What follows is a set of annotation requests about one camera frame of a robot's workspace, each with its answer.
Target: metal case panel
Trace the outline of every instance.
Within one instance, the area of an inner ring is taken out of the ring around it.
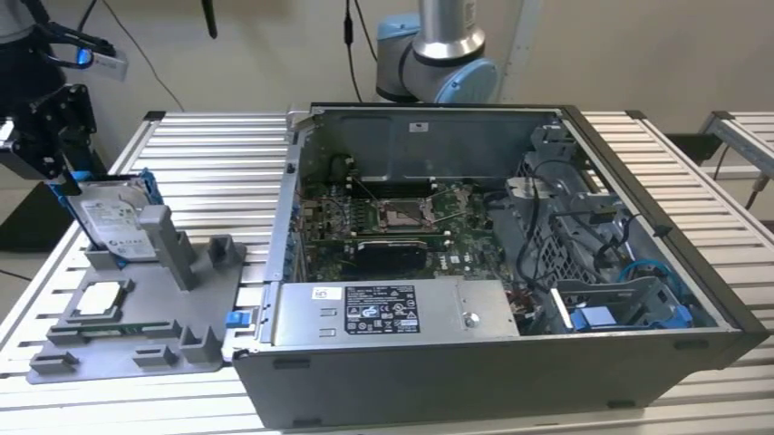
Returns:
[[[719,368],[739,333],[243,354],[267,428],[480,420],[642,407]]]

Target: aluminum roller conveyor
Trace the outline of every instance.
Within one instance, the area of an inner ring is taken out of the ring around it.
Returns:
[[[774,331],[774,236],[646,119],[633,119],[622,111],[585,115],[754,315]],[[759,116],[774,126],[774,113]],[[248,245],[239,307],[262,300],[286,132],[280,113],[167,113],[163,119],[141,123],[111,170],[153,171],[174,222],[194,242],[230,233]],[[83,435],[264,430],[230,367],[203,374],[27,383],[29,359],[40,351],[45,332],[88,266],[84,246],[84,236],[72,227],[0,325],[0,431]],[[643,410],[342,431],[363,435],[495,432],[774,433],[774,338],[726,370],[689,376]]]
[[[715,111],[701,133],[714,134],[765,175],[774,177],[774,112]]]

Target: warning label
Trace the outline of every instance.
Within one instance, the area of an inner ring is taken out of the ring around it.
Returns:
[[[419,307],[412,285],[368,285],[344,289],[348,334],[415,334]]]

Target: blue clip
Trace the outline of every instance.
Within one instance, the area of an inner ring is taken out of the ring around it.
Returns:
[[[247,328],[251,326],[250,311],[232,311],[226,315],[226,328]]]

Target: circuit board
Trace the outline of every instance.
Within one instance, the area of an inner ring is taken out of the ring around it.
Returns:
[[[310,282],[438,276],[511,282],[484,194],[472,185],[438,183],[420,198],[355,198],[350,193],[342,187],[304,189]]]

